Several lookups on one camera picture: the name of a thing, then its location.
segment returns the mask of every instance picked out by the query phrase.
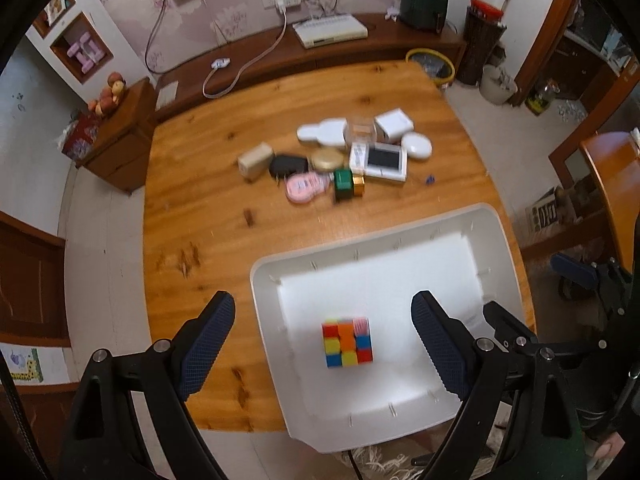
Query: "white tray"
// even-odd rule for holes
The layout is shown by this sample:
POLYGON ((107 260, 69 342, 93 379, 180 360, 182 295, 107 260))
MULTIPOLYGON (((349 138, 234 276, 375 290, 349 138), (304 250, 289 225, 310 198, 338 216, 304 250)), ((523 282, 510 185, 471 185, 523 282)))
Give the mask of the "white tray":
POLYGON ((475 205, 340 243, 268 256, 251 273, 255 309, 290 436, 319 452, 399 438, 455 416, 411 321, 430 290, 474 337, 492 337, 482 306, 523 319, 500 219, 475 205), (372 364, 327 368, 321 325, 367 317, 372 364))

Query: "white cord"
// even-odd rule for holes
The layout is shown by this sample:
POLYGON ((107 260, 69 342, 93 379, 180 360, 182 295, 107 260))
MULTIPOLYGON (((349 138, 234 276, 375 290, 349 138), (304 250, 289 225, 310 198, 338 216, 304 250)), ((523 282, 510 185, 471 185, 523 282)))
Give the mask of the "white cord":
POLYGON ((251 61, 249 61, 249 62, 245 63, 244 65, 242 65, 240 70, 238 70, 238 74, 236 74, 236 78, 231 83, 231 85, 226 87, 224 90, 218 92, 217 94, 207 94, 207 91, 206 91, 207 84, 209 83, 209 81, 211 81, 211 78, 213 77, 213 75, 218 71, 218 68, 220 68, 219 66, 214 66, 212 68, 211 72, 209 72, 209 75, 207 76, 207 78, 204 80, 204 83, 202 84, 202 95, 204 95, 204 97, 206 97, 207 99, 218 99, 218 98, 220 98, 222 96, 227 95, 236 86, 236 83, 240 79, 240 76, 242 75, 242 72, 244 72, 252 64, 257 63, 258 61, 260 61, 267 54, 270 54, 271 52, 273 52, 273 50, 280 44, 280 41, 284 37, 284 33, 287 30, 287 9, 282 7, 280 10, 282 12, 282 15, 284 16, 284 25, 282 26, 282 32, 278 36, 278 39, 275 41, 275 43, 273 43, 267 50, 265 50, 259 56, 254 57, 251 61))

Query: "white bucket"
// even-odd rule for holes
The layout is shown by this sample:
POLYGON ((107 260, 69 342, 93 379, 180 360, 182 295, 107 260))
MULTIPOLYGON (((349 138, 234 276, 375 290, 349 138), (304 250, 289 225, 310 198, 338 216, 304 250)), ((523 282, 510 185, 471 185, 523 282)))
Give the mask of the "white bucket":
POLYGON ((490 103, 503 105, 512 95, 518 91, 515 81, 507 77, 506 88, 500 85, 501 70, 497 66, 485 65, 482 67, 482 80, 480 81, 480 93, 490 103))

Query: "rubik's cube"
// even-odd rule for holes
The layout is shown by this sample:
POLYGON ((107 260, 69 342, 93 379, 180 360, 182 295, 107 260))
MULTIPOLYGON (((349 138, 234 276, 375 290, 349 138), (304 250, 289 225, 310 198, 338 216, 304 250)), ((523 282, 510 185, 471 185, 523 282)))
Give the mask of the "rubik's cube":
POLYGON ((324 354, 329 368, 355 366, 373 361, 369 320, 330 320, 322 324, 324 354))

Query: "wooden table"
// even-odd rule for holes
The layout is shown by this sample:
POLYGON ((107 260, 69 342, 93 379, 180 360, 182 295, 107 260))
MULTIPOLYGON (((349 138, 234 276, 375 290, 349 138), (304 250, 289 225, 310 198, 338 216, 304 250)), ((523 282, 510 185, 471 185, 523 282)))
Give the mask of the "wooden table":
POLYGON ((144 267, 153 339, 171 338, 217 290, 236 300, 236 323, 203 390, 188 402, 200 428, 283 430, 258 331, 249 281, 268 254, 334 242, 452 211, 490 204, 513 255, 526 321, 535 327, 529 285, 494 183, 455 114, 417 64, 374 62, 282 78, 236 92, 159 126, 146 181, 144 267), (430 136, 434 155, 411 161, 404 186, 367 183, 363 198, 334 205, 331 194, 289 203, 268 175, 254 184, 236 158, 261 141, 309 154, 296 129, 328 117, 373 116, 396 107, 430 136), (431 174, 436 182, 425 180, 431 174), (248 225, 244 212, 251 210, 248 225))
POLYGON ((640 160, 628 133, 593 136, 580 143, 606 206, 620 264, 633 269, 634 229, 640 212, 640 160))

